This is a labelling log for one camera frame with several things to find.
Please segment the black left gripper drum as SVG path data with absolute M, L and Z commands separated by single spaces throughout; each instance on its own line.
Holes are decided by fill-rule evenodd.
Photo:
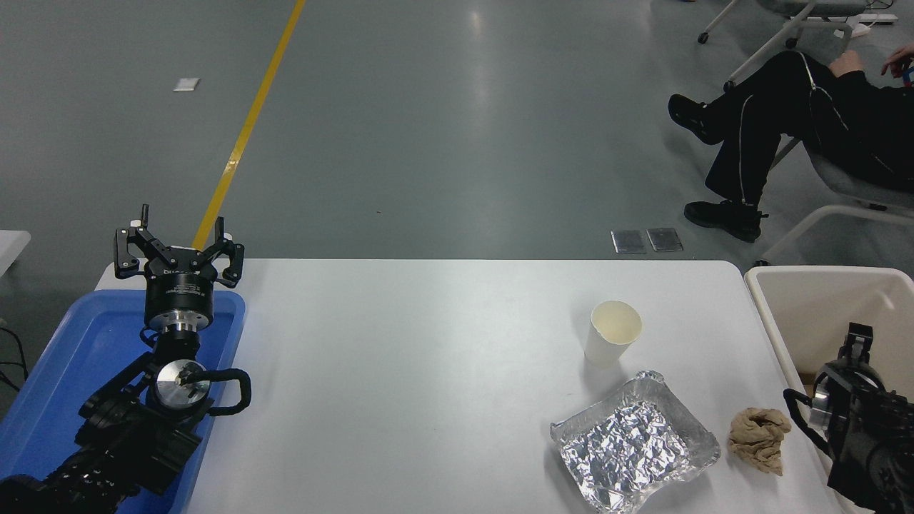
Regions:
M 169 259 L 146 263 L 146 326 L 153 330 L 203 330 L 214 318 L 216 271 L 192 248 L 172 248 Z

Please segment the person's hand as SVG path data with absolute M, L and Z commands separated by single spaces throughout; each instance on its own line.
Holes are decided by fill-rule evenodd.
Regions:
M 914 43 L 907 43 L 887 57 L 880 74 L 882 76 L 890 73 L 892 78 L 901 78 L 902 75 L 911 67 L 914 54 Z
M 850 73 L 865 71 L 864 61 L 855 50 L 845 50 L 842 55 L 833 59 L 827 67 L 836 78 L 843 77 Z

